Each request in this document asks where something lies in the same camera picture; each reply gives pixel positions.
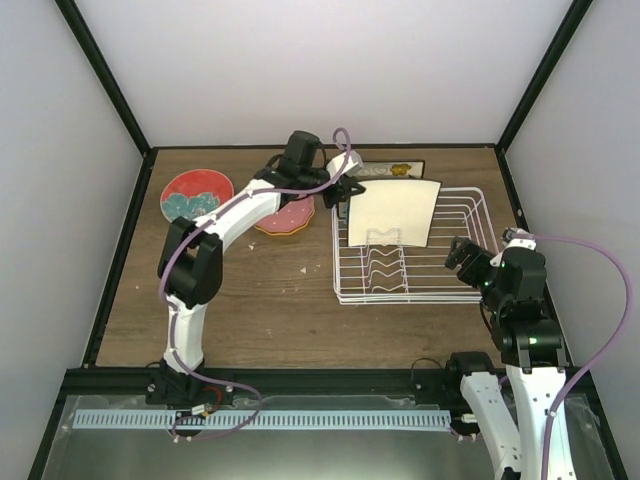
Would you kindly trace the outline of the floral square plate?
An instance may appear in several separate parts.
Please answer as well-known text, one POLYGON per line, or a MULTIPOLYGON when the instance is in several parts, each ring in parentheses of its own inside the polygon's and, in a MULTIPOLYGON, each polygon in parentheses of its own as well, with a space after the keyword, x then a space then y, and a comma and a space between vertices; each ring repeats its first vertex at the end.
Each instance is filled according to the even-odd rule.
POLYGON ((368 160, 356 174, 358 179, 421 179, 424 176, 424 160, 368 160))

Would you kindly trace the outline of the red teal flower plate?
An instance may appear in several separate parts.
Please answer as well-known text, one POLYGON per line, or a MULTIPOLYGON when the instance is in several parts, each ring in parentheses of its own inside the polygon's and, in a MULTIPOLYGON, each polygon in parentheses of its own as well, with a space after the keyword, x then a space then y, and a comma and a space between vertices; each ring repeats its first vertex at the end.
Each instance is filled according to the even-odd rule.
POLYGON ((160 196, 160 210, 168 222, 193 220, 208 214, 235 194, 231 180, 212 169, 194 169, 173 178, 160 196))

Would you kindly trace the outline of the pink polka dot plate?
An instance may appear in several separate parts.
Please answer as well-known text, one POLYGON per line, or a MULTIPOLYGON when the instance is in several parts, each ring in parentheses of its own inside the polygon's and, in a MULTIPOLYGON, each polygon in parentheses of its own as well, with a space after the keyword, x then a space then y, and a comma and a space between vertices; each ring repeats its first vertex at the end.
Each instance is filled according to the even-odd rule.
POLYGON ((315 214, 315 201, 313 197, 306 197, 285 205, 278 212, 269 215, 256 224, 266 225, 268 228, 278 225, 287 229, 291 225, 304 222, 315 214))

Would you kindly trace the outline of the orange polka dot plate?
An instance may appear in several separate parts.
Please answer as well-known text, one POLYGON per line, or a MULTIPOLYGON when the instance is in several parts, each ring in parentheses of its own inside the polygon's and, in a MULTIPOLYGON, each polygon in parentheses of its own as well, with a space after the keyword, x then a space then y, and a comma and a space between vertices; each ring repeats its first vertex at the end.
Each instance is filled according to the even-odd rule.
POLYGON ((304 222, 295 223, 290 227, 288 227, 287 229, 285 229, 284 227, 279 227, 278 225, 268 228, 266 225, 261 225, 261 224, 256 224, 254 228, 269 236, 275 236, 275 237, 291 236, 307 228, 308 225, 311 223, 311 221, 312 221, 312 217, 309 217, 304 222))

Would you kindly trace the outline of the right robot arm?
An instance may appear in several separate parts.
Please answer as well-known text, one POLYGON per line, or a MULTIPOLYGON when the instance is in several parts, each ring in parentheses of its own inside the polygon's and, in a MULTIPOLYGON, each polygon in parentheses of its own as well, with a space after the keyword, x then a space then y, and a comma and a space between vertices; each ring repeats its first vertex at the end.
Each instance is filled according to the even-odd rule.
POLYGON ((572 479, 562 389, 569 361, 559 325, 545 308, 545 260, 534 241, 498 237, 483 192, 445 188, 426 216, 428 232, 361 224, 353 197, 332 211, 333 287, 343 305, 475 305, 510 383, 487 354, 453 354, 447 396, 467 403, 498 479, 572 479))

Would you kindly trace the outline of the cream square plate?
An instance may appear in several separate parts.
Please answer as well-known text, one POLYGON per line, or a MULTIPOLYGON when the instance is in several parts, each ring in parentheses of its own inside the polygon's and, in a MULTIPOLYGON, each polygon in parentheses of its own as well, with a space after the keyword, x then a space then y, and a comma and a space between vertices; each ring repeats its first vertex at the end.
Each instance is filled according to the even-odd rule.
POLYGON ((350 247, 427 245, 439 181, 376 179, 362 185, 365 192, 350 199, 346 216, 350 247))

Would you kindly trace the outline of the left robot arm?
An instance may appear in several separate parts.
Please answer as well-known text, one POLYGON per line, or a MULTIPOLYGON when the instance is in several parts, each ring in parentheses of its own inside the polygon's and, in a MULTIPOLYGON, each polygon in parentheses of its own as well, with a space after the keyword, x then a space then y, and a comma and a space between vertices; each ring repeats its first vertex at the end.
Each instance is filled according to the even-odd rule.
POLYGON ((206 309, 223 282, 226 250, 247 230, 294 201, 322 196, 328 208, 364 192, 355 178, 363 161, 348 131, 337 128, 339 153, 315 165, 321 140, 294 131, 283 152, 269 159, 230 200, 195 220, 176 218, 158 265, 159 298, 168 309, 167 346, 159 366, 162 384, 181 403, 204 392, 202 336, 206 309))

